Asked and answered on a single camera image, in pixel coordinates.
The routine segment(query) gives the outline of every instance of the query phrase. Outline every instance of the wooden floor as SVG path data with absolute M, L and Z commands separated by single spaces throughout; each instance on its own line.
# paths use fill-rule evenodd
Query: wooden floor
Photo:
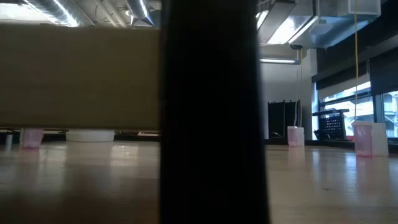
M 157 223 L 159 145 L 0 148 L 2 223 Z M 267 148 L 273 223 L 398 223 L 398 157 Z

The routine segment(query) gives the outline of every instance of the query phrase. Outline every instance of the window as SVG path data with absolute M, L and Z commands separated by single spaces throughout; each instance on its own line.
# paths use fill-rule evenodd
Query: window
M 373 98 L 370 94 L 370 89 L 371 82 L 358 85 L 358 100 L 356 104 L 357 121 L 374 121 Z M 355 116 L 355 87 L 326 97 L 322 105 L 325 110 L 349 109 L 349 112 L 344 113 L 346 135 L 354 136 L 352 124 Z
M 398 138 L 397 98 L 398 91 L 383 94 L 384 122 L 389 138 Z

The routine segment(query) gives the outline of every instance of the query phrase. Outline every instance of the white wall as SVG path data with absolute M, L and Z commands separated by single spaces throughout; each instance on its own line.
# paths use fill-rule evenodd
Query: white wall
M 282 64 L 261 64 L 262 74 L 262 95 L 264 105 L 264 134 L 268 138 L 268 102 L 295 101 L 298 88 L 298 99 L 302 101 L 303 106 L 303 127 L 305 129 L 305 139 L 313 139 L 313 130 L 317 129 L 317 124 L 313 127 L 312 113 L 317 108 L 317 92 L 315 85 L 311 81 L 311 76 L 317 73 L 317 51 L 308 50 L 307 56 L 302 61 L 303 70 L 303 91 L 300 86 L 300 66 L 282 65 Z

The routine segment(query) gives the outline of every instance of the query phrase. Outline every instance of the black pole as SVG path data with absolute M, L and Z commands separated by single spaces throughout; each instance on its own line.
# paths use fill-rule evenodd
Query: black pole
M 161 223 L 269 222 L 255 8 L 162 3 Z

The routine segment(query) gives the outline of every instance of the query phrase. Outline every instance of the beige partition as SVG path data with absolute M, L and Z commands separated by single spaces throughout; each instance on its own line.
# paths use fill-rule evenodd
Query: beige partition
M 0 126 L 159 126 L 159 30 L 0 26 Z

